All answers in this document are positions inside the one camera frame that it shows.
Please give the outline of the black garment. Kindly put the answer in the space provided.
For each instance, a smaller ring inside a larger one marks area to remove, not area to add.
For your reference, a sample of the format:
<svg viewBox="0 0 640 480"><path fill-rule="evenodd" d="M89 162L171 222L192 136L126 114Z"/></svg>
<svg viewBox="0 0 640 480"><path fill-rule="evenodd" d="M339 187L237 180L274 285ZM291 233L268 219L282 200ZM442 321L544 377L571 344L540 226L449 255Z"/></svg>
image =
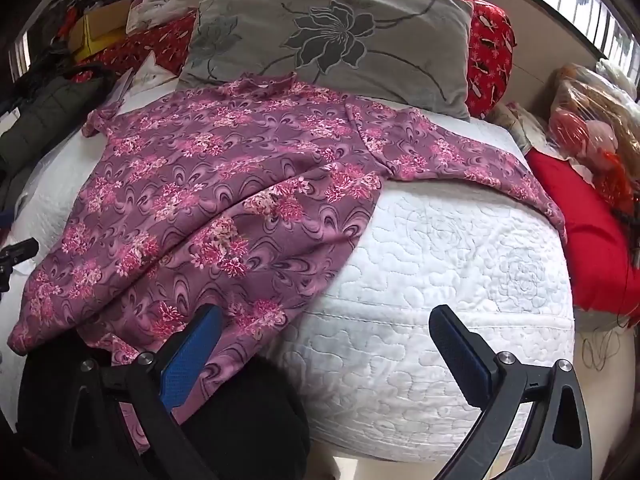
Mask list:
<svg viewBox="0 0 640 480"><path fill-rule="evenodd" d="M70 330L26 356L18 396L17 431L26 448L51 466L63 456L70 388L86 359L111 363L111 353L85 345ZM310 437L302 401L275 365L254 356L181 424L221 479L301 479Z"/></svg>

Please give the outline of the dark green padded jacket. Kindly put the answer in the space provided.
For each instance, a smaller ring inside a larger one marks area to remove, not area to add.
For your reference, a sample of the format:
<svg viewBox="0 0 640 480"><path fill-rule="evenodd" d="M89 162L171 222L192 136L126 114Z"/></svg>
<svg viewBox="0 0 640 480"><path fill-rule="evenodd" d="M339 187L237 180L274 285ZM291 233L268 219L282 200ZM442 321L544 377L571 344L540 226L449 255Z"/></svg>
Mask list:
<svg viewBox="0 0 640 480"><path fill-rule="evenodd" d="M1 135L1 209L14 211L40 159L86 120L111 92L115 75L91 65L53 78Z"/></svg>

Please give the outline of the red cushion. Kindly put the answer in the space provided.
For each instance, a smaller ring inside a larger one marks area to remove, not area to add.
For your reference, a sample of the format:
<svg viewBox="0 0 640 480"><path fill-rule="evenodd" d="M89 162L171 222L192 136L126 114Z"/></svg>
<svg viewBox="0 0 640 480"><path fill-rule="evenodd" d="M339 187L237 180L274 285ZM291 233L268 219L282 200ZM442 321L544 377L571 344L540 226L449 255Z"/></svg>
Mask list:
<svg viewBox="0 0 640 480"><path fill-rule="evenodd" d="M534 148L525 158L564 214L564 252L574 305L637 322L639 271L631 264L626 226L568 162Z"/></svg>

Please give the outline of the white paper sheets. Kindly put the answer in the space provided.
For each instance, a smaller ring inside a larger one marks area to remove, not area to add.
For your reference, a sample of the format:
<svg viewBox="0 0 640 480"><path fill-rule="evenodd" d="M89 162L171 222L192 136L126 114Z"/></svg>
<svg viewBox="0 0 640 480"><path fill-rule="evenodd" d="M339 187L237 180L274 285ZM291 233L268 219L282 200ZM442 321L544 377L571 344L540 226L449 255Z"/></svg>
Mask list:
<svg viewBox="0 0 640 480"><path fill-rule="evenodd" d="M151 51L137 70L130 68L115 82L104 104L122 102L127 96L135 96L176 78L176 74L156 62L155 53Z"/></svg>

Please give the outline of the yellow cardboard box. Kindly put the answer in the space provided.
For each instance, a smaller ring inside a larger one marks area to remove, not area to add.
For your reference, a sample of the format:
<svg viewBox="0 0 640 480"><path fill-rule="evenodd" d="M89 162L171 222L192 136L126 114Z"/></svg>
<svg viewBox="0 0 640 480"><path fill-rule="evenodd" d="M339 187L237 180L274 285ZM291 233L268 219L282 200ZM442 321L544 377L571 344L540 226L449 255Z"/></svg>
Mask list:
<svg viewBox="0 0 640 480"><path fill-rule="evenodd" d="M90 58L126 38L131 0L119 0L96 8L70 30L67 47L76 62Z"/></svg>

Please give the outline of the white plastic bag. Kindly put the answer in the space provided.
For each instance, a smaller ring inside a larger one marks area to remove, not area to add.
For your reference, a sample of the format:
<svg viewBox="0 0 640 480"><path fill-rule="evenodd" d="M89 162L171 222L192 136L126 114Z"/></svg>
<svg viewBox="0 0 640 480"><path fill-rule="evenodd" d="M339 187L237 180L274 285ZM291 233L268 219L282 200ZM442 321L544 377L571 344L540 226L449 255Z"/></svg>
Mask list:
<svg viewBox="0 0 640 480"><path fill-rule="evenodd" d="M180 18L189 10L189 6L181 0L134 0L128 11L126 35L163 25Z"/></svg>

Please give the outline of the doll in plastic wrap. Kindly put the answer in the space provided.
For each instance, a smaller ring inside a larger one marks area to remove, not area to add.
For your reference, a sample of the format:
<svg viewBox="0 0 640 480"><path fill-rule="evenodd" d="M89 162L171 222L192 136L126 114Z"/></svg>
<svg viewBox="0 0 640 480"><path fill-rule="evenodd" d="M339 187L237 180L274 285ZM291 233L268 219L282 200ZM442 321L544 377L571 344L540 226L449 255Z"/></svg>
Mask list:
<svg viewBox="0 0 640 480"><path fill-rule="evenodd" d="M548 137L614 211L639 215L639 104L589 68L556 72Z"/></svg>

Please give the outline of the red patterned quilt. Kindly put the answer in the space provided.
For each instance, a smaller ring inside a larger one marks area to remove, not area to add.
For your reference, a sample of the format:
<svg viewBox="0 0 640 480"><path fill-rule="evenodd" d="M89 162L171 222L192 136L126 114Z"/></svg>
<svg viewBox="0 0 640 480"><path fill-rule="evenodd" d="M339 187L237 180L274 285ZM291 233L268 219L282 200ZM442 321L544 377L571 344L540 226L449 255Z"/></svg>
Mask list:
<svg viewBox="0 0 640 480"><path fill-rule="evenodd" d="M506 92L516 40L505 10L485 0L464 1L473 5L466 106L473 117L484 119ZM175 74L186 62L194 23L195 12L182 11L178 18L118 40L79 64L101 64L120 76L140 68L154 53L158 64Z"/></svg>

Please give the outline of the grey flower pillow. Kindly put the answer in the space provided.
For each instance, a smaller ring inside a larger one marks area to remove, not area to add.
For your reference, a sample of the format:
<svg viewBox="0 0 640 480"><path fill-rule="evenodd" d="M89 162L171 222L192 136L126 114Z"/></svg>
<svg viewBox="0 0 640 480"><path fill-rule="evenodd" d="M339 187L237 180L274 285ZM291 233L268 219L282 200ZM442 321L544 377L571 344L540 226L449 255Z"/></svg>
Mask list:
<svg viewBox="0 0 640 480"><path fill-rule="evenodd" d="M281 77L467 120L464 0L201 0L185 87Z"/></svg>

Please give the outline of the window with bars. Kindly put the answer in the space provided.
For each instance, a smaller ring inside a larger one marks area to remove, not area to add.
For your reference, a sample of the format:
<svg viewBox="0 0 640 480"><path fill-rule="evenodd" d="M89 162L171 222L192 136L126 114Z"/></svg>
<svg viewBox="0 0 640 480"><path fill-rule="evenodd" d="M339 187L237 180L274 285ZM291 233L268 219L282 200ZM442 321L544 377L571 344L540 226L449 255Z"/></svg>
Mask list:
<svg viewBox="0 0 640 480"><path fill-rule="evenodd" d="M542 0L577 28L634 84L639 81L639 41L603 0Z"/></svg>

